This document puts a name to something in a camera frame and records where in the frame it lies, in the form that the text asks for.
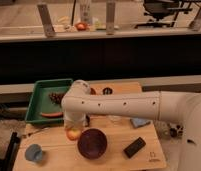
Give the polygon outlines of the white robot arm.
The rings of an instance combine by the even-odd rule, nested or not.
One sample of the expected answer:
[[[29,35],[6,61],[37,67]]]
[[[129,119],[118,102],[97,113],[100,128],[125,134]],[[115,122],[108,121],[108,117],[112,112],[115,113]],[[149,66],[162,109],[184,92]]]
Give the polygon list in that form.
[[[159,120],[183,126],[177,171],[201,171],[201,93],[148,91],[91,95],[90,85],[76,80],[62,98],[67,125],[82,123],[86,114]]]

